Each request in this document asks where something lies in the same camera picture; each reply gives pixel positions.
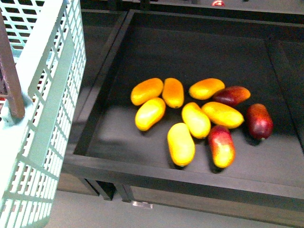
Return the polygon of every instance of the yellow mango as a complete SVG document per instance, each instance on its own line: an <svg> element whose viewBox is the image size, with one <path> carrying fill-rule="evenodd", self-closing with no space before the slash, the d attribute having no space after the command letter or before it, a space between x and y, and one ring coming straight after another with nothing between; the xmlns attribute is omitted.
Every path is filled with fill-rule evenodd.
<svg viewBox="0 0 304 228"><path fill-rule="evenodd" d="M159 78L150 78L135 86L131 92L131 101L134 105L142 105L162 93L163 82Z"/></svg>
<svg viewBox="0 0 304 228"><path fill-rule="evenodd" d="M191 97L198 100L211 98L217 91L225 88L225 84L216 78L207 78L193 84L189 89Z"/></svg>
<svg viewBox="0 0 304 228"><path fill-rule="evenodd" d="M219 102L208 102L202 106L202 110L213 123L227 128L239 127L244 122L238 110Z"/></svg>
<svg viewBox="0 0 304 228"><path fill-rule="evenodd" d="M184 88L175 78L167 78L164 82L162 98L170 108L180 108L184 104Z"/></svg>
<svg viewBox="0 0 304 228"><path fill-rule="evenodd" d="M161 98L152 98L138 109L135 116L135 125L139 130L147 131L162 119L165 110L166 104Z"/></svg>
<svg viewBox="0 0 304 228"><path fill-rule="evenodd" d="M195 155L195 144L185 123L171 127L167 135L170 156L178 166L188 165Z"/></svg>
<svg viewBox="0 0 304 228"><path fill-rule="evenodd" d="M207 137L211 129L211 122L196 103L186 104L181 111L181 117L195 138Z"/></svg>

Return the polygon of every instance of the black wooden tray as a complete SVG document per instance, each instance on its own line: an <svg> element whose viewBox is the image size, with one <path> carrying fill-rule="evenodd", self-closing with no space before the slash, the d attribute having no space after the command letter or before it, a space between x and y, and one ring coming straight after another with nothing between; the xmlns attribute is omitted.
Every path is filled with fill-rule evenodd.
<svg viewBox="0 0 304 228"><path fill-rule="evenodd" d="M104 83L87 128L64 167L95 180L304 212L303 121L298 118L304 111L304 62L285 50L300 52L303 34L297 24L131 10L101 70ZM167 108L146 133L134 124L138 107L130 101L131 90L152 77L179 79L185 102L194 101L187 90L204 78L244 86L252 97L237 109L245 113L250 104L265 104L273 135L258 144L245 127L232 130L236 159L220 173L213 173L206 142L196 140L193 162L177 169L166 136L182 121L181 109ZM299 86L295 91L287 85Z"/></svg>

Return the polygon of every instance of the metal pole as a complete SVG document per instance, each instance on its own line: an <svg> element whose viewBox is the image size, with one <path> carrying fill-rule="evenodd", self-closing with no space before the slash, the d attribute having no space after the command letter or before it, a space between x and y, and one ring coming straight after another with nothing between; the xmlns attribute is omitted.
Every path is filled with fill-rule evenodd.
<svg viewBox="0 0 304 228"><path fill-rule="evenodd" d="M11 115L22 118L25 114L21 87L10 49L8 34L0 10L0 97L9 102Z"/></svg>

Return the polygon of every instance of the floor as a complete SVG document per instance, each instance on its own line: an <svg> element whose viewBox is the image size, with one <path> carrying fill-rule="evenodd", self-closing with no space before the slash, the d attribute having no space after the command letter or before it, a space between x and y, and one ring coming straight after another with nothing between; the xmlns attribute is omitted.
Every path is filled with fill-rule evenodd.
<svg viewBox="0 0 304 228"><path fill-rule="evenodd" d="M132 206L115 195L102 197L57 191L46 228L286 228L258 221L153 205Z"/></svg>

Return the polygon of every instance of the plastic crate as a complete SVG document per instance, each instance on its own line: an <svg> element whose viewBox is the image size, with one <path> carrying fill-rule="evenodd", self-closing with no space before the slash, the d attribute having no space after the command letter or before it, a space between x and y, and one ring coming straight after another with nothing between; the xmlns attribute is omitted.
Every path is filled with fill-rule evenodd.
<svg viewBox="0 0 304 228"><path fill-rule="evenodd" d="M86 64L80 0L0 0L25 117L0 119L0 227L49 221Z"/></svg>

